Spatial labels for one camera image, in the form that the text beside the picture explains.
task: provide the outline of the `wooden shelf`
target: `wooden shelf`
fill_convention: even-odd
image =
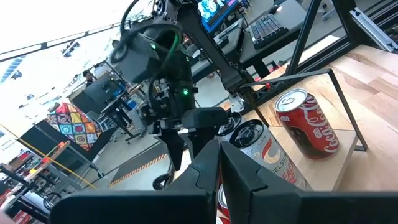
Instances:
[[[355,131],[335,129],[340,142],[338,152],[325,159],[312,160],[303,156],[283,127],[269,129],[314,190],[337,189],[358,141]]]

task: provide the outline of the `patterned blanket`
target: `patterned blanket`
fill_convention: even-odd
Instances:
[[[86,151],[90,150],[101,134],[101,128],[97,122],[87,117],[76,106],[68,103],[62,103],[54,112],[48,114],[45,120]]]

